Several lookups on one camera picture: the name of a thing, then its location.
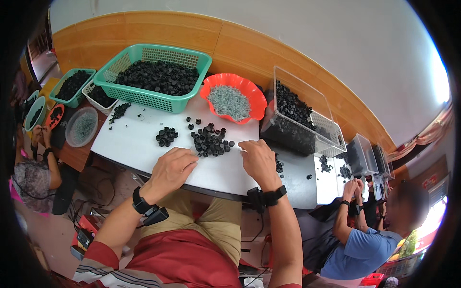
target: orange tray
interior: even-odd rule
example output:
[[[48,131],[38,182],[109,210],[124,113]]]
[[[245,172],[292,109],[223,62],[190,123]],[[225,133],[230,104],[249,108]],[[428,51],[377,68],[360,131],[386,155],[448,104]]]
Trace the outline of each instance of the orange tray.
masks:
[[[51,124],[51,122],[53,122],[52,119],[51,119],[51,115],[53,114],[53,111],[54,111],[57,107],[61,107],[62,113],[61,113],[61,115],[58,115],[58,116],[56,117],[57,119],[54,121],[54,123]],[[59,121],[61,121],[61,118],[62,118],[63,115],[64,115],[64,104],[56,104],[56,105],[53,107],[53,109],[51,109],[50,113],[48,114],[48,117],[47,117],[47,120],[46,120],[46,122],[45,122],[45,125],[46,125],[46,126],[49,126],[51,129],[53,129],[54,127],[56,127],[56,126],[58,125]]]

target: white table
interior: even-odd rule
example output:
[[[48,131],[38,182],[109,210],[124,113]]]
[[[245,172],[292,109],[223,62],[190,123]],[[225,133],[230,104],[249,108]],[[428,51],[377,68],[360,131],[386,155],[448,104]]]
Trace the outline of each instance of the white table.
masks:
[[[186,117],[191,117],[191,121],[187,122]],[[216,129],[226,128],[225,140],[232,140],[236,145],[224,155],[201,157],[186,184],[199,188],[197,192],[208,190],[207,194],[214,191],[218,194],[223,192],[239,196],[246,196],[248,190],[257,186],[243,169],[243,159],[237,146],[240,141],[259,140],[259,121],[255,119],[240,125],[215,116],[199,94],[189,100],[186,109],[180,114],[131,104],[125,115],[115,120],[115,123],[109,124],[110,118],[111,116],[107,117],[101,127],[91,150],[146,176],[150,176],[157,159],[170,148],[176,146],[195,151],[194,139],[190,136],[192,131],[196,132],[198,128],[206,127],[209,122],[214,123]],[[200,125],[195,124],[197,118],[202,120]],[[195,126],[193,130],[188,129],[190,123]],[[179,133],[179,137],[170,147],[160,147],[155,139],[159,130],[165,126],[174,127]]]

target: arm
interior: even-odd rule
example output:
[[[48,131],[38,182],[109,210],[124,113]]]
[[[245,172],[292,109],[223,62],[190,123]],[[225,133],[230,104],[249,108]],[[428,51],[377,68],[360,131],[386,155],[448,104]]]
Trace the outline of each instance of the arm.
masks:
[[[263,192],[275,191],[282,186],[282,180],[275,170],[275,153],[264,140],[244,141],[238,145],[242,151],[245,171],[259,184]],[[269,287],[285,284],[299,284],[302,281],[301,231],[295,212],[287,195],[269,207],[271,217],[272,248],[274,265]]]
[[[174,147],[159,158],[152,170],[152,177],[139,190],[139,195],[150,205],[157,203],[186,182],[198,159],[189,149]],[[122,248],[133,235],[141,216],[133,208],[133,199],[127,198],[109,214],[95,241],[109,246],[120,259]]]
[[[51,128],[48,126],[43,126],[42,128],[43,133],[43,141],[45,142],[45,149],[51,148]],[[61,174],[59,172],[58,162],[56,162],[56,158],[54,157],[53,152],[49,152],[47,156],[48,160],[48,168],[51,172],[51,183],[50,189],[56,189],[61,186]]]
[[[385,216],[386,216],[386,202],[383,202],[381,207],[382,207],[382,211],[383,211],[383,212],[381,213],[381,215],[382,215],[383,217],[385,217]],[[378,223],[378,231],[383,231],[383,230],[384,230],[384,229],[383,229],[383,223],[384,223],[384,219],[383,219],[383,218],[380,218],[380,219],[379,219],[379,223]]]
[[[355,200],[357,201],[357,204],[359,206],[362,206],[362,190],[363,190],[363,182],[360,179],[356,179],[357,182],[357,188],[355,189]],[[368,231],[368,225],[366,224],[366,219],[365,219],[365,212],[363,209],[360,211],[360,214],[357,217],[357,220],[355,222],[355,228],[362,231],[363,233],[366,233]]]
[[[356,188],[357,181],[355,179],[347,182],[344,186],[343,200],[350,203]],[[352,228],[347,225],[348,210],[349,207],[346,204],[341,204],[336,215],[335,223],[333,224],[333,235],[344,245],[346,245],[349,234],[352,231]]]

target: dark hair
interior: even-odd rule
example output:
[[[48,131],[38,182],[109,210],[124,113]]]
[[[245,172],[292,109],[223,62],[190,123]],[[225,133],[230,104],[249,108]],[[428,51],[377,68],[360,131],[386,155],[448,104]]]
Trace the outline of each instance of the dark hair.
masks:
[[[397,199],[405,201],[412,210],[411,227],[421,225],[429,213],[429,192],[419,185],[410,182],[402,182],[398,186]]]

